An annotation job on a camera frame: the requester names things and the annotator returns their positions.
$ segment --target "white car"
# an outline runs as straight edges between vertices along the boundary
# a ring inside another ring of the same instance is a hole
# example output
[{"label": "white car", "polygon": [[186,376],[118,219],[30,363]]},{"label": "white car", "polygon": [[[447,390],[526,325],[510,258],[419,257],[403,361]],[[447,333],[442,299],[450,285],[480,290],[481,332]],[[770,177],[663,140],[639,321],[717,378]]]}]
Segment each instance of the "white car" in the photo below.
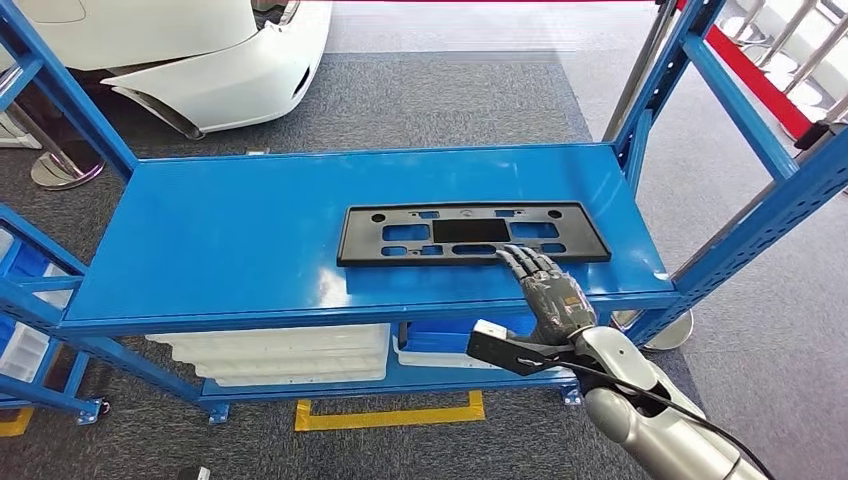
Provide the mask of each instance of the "white car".
[{"label": "white car", "polygon": [[332,2],[15,0],[70,68],[105,69],[112,90],[189,138],[279,118],[303,99]]}]

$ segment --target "gray carpet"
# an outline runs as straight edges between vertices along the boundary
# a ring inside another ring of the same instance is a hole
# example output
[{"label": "gray carpet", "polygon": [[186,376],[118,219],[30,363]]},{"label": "gray carpet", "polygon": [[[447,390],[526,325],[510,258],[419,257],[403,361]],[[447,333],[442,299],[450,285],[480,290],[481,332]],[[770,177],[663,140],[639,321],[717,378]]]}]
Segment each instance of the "gray carpet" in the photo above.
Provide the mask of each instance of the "gray carpet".
[{"label": "gray carpet", "polygon": [[[590,140],[559,59],[526,54],[327,55],[303,103],[274,122],[185,140],[134,104],[96,101],[140,157]],[[28,179],[32,151],[2,151],[0,195],[60,243],[90,260],[120,196],[111,174],[68,192]],[[168,350],[125,339],[172,365]],[[679,353],[655,358],[700,402]],[[190,369],[178,367],[184,376]],[[0,440],[5,478],[171,479],[202,464],[215,480],[641,479],[637,466],[599,437],[556,390],[485,393],[487,419],[455,425],[294,433],[293,402],[240,404],[209,426],[197,410],[101,365],[85,391],[113,412],[90,427],[39,411],[28,433]],[[316,402],[320,412],[458,405],[461,394]]]}]

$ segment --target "yellow floor tape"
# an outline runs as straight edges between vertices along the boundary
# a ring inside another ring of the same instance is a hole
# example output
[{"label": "yellow floor tape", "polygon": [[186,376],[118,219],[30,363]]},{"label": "yellow floor tape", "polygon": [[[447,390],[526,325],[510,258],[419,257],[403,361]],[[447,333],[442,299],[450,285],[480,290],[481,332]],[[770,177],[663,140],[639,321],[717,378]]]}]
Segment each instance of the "yellow floor tape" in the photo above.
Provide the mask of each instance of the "yellow floor tape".
[{"label": "yellow floor tape", "polygon": [[397,427],[401,425],[430,425],[434,423],[475,422],[485,419],[483,392],[480,390],[468,392],[467,407],[425,408],[343,415],[312,415],[312,402],[298,400],[294,431],[313,432],[318,430]]},{"label": "yellow floor tape", "polygon": [[17,437],[26,432],[26,427],[32,419],[32,413],[35,411],[32,407],[22,408],[18,410],[18,416],[11,422],[0,422],[0,437]]}]

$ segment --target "white storage bin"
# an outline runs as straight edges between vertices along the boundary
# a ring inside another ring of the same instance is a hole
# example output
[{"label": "white storage bin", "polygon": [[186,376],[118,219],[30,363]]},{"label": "white storage bin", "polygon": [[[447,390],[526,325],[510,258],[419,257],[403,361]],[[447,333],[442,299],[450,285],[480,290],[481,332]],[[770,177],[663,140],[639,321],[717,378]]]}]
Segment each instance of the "white storage bin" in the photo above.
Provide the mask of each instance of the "white storage bin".
[{"label": "white storage bin", "polygon": [[221,386],[355,382],[386,376],[389,324],[148,335]]},{"label": "white storage bin", "polygon": [[[44,272],[45,277],[65,277],[67,275],[64,270],[52,263],[47,266],[47,270]],[[35,296],[56,308],[65,308],[71,301],[72,293],[74,293],[73,290],[56,290],[53,292],[36,292]]]},{"label": "white storage bin", "polygon": [[405,352],[398,348],[397,337],[392,337],[392,347],[397,353],[398,363],[410,367],[500,368],[464,353]]},{"label": "white storage bin", "polygon": [[18,322],[0,357],[0,373],[31,382],[47,352],[50,337]]}]

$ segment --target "caster wheel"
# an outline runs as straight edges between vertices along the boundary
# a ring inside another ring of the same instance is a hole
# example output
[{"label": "caster wheel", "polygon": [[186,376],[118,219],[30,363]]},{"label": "caster wheel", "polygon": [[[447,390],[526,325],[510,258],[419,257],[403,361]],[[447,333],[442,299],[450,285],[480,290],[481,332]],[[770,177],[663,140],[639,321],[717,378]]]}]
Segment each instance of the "caster wheel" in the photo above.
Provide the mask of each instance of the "caster wheel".
[{"label": "caster wheel", "polygon": [[106,400],[103,400],[100,403],[100,411],[97,413],[97,415],[99,417],[102,417],[103,415],[106,415],[111,411],[112,411],[112,404],[107,402]]}]

